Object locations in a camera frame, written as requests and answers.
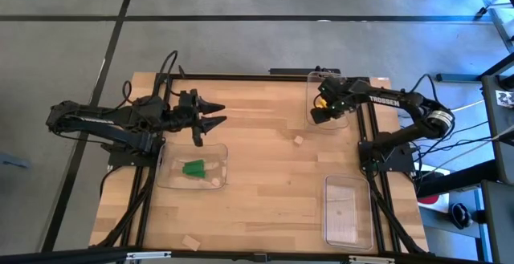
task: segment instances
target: clear plastic container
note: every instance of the clear plastic container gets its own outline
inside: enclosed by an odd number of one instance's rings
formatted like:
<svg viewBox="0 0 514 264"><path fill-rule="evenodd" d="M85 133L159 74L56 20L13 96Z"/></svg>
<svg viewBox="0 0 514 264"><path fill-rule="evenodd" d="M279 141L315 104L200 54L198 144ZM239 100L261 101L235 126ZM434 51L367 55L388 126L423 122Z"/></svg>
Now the clear plastic container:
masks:
<svg viewBox="0 0 514 264"><path fill-rule="evenodd" d="M157 186L171 189L220 189L225 185L228 150L224 144L162 146L157 166ZM186 175L184 164L204 160L205 178Z"/></svg>
<svg viewBox="0 0 514 264"><path fill-rule="evenodd" d="M324 238L331 246L356 250L373 248L367 180L345 175L325 178Z"/></svg>
<svg viewBox="0 0 514 264"><path fill-rule="evenodd" d="M338 78L342 83L346 81L346 78L339 74L323 71L313 71L307 76L307 88L305 90L305 129L307 130L335 130L339 128L346 128L349 125L349 121L345 115L339 119L331 119L327 122L316 124L311 115L311 109L320 102L320 91L318 87L327 77Z"/></svg>

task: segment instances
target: red object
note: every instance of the red object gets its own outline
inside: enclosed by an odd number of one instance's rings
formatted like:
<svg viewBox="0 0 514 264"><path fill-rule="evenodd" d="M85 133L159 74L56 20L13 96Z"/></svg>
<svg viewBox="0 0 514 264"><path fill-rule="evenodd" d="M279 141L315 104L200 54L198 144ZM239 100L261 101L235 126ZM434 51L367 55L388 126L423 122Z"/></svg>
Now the red object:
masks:
<svg viewBox="0 0 514 264"><path fill-rule="evenodd" d="M437 200L439 200L439 195L437 195L437 196L430 196L430 197L426 197L426 198L423 198L423 199L418 199L418 203L432 205L432 204L435 204L435 202Z"/></svg>

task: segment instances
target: concrete floor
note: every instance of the concrete floor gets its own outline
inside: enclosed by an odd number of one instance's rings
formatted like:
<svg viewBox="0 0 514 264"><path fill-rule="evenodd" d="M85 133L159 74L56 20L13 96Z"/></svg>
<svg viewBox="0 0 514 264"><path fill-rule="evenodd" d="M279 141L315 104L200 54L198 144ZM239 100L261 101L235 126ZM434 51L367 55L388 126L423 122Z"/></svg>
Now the concrete floor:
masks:
<svg viewBox="0 0 514 264"><path fill-rule="evenodd" d="M121 2L0 0L0 14L117 14ZM482 5L482 0L132 0L128 13L474 15ZM52 104L88 102L112 28L111 22L0 22L0 95L5 99L0 151L32 163L30 169L0 169L0 254L39 249L73 147L72 141L49 134L44 121ZM410 88L424 73L479 74L508 54L491 23L126 22L100 104L119 103L123 81L134 71L156 72L173 49L179 50L177 63L190 73L264 74L271 67L321 65L350 76L390 77L394 88ZM450 108L481 98L479 85L437 88ZM419 91L430 96L426 83ZM456 115L455 129L487 119L483 105ZM487 134L484 125L452 142ZM431 154L424 162L437 166L466 149ZM476 164L484 154L492 157L492 148L447 168ZM56 249L87 246L107 157L98 145L86 147ZM441 255L452 256L451 250Z"/></svg>

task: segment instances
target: white cable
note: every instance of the white cable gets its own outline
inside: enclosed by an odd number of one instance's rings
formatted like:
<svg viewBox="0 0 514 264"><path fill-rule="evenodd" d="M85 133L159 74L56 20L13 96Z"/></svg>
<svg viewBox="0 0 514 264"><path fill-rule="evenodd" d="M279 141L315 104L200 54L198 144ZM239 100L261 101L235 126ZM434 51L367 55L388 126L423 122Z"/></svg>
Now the white cable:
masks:
<svg viewBox="0 0 514 264"><path fill-rule="evenodd" d="M438 169L442 168L445 164L448 164L448 163L450 163L451 161L453 161L453 160L456 160L456 159L460 158L461 156L464 156L464 155L466 155L466 154L468 154L468 153L470 153L470 152L473 152L473 151L475 151L477 148L482 148L484 145L489 144L489 143L490 143L490 142L492 142L493 140L498 140L498 138L499 138L499 137L501 137L502 135L504 135L504 134L506 134L506 133L510 132L510 131L511 131L511 130L513 130L513 129L514 129L514 124L513 124L512 126L508 127L507 129L505 129L503 132L499 133L499 134L498 134L498 136L493 137L491 140L489 140L489 141L487 141L487 142L485 142L485 143L483 143L483 144L481 144L481 145L479 145L479 146L476 146L476 147L474 147L474 148L472 148L472 149L469 149L469 150L467 150L466 152L463 152L463 153L461 153L461 154L460 154L460 155L458 155L458 156L454 156L454 157L452 157L450 160L447 160L447 161L445 161L444 163L440 164L437 168L435 168L435 169L433 169L433 170L429 171L428 173L426 173L426 174L424 174L424 175L422 174L422 175L421 175L421 179L420 179L419 183L421 184L421 182L423 181L423 177L424 177L424 176L431 175L432 173L434 173L434 172L435 172L435 171L437 171Z"/></svg>
<svg viewBox="0 0 514 264"><path fill-rule="evenodd" d="M458 111L462 111L463 109L466 109L466 108L469 108L469 107L472 107L474 105L477 105L477 104L480 104L480 103L483 103L483 100L479 100L473 104L468 104L468 105L465 105L463 107L460 107L460 108L454 108L454 109L451 109L450 111L451 112L458 112Z"/></svg>

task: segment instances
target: wooden tabletop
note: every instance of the wooden tabletop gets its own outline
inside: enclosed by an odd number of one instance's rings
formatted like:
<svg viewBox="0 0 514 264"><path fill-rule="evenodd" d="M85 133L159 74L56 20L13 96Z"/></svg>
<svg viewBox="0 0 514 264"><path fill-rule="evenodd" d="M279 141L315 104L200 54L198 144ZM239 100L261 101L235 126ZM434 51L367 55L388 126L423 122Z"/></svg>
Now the wooden tabletop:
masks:
<svg viewBox="0 0 514 264"><path fill-rule="evenodd" d="M132 97L151 94L154 79L153 73L135 73ZM388 79L371 79L371 84L390 86ZM173 81L174 91L192 88L197 88L203 99L226 105L218 114L228 119L202 136L204 144L222 143L228 148L226 185L217 190L155 186L144 247L186 250L182 240L189 235L201 242L199 250L205 251L355 252L324 241L323 192L327 175L363 177L357 155L356 114L347 116L348 127L334 131L306 126L305 83ZM393 108L376 106L376 112L380 131L400 128ZM294 143L296 136L304 138L301 145ZM193 144L189 129L165 137L169 143ZM105 181L91 244L103 240L125 212L133 175L134 168L122 168ZM401 173L388 175L398 220L427 250L412 183ZM382 226L390 250L383 215ZM136 227L134 224L131 243ZM377 253L375 241L371 250L360 252Z"/></svg>

